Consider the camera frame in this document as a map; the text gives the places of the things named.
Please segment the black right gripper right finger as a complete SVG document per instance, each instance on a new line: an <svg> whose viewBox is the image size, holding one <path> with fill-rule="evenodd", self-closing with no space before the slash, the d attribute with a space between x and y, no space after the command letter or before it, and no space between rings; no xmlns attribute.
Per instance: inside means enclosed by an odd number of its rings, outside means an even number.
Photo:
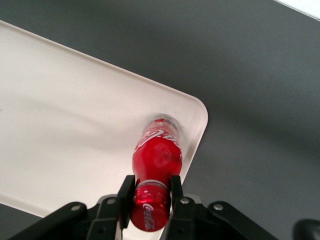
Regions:
<svg viewBox="0 0 320 240"><path fill-rule="evenodd" d="M183 193L181 178L170 180L172 212L166 225L166 240L275 240L246 215L227 202L205 207Z"/></svg>

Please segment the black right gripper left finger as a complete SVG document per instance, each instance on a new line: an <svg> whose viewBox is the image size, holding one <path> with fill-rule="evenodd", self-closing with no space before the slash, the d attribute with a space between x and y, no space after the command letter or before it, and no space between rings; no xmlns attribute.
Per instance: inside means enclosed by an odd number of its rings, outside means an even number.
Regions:
<svg viewBox="0 0 320 240"><path fill-rule="evenodd" d="M88 209L70 202L20 231L11 240L121 240L130 221L135 176L125 177L117 194L102 196Z"/></svg>

